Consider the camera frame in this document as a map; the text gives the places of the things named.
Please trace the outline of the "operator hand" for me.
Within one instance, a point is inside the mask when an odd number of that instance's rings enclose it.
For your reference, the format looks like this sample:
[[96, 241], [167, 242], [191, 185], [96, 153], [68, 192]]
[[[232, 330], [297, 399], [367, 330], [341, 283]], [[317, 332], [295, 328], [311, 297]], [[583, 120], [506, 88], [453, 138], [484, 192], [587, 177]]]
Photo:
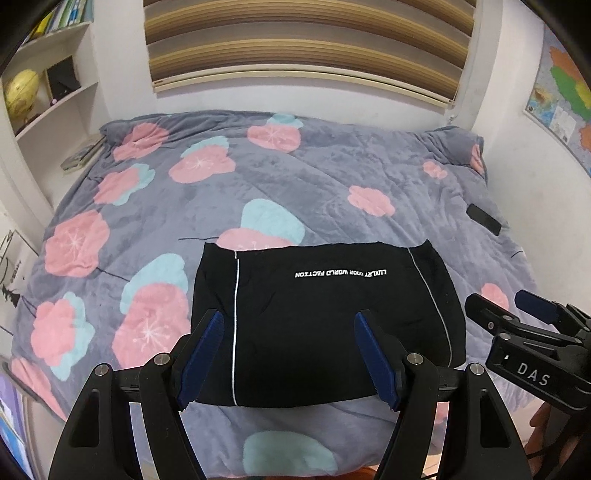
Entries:
[[528, 455], [532, 455], [544, 447], [544, 436], [547, 429], [550, 412], [551, 405], [548, 403], [543, 403], [530, 419], [530, 426], [533, 428], [533, 433], [531, 434], [525, 446], [525, 452]]

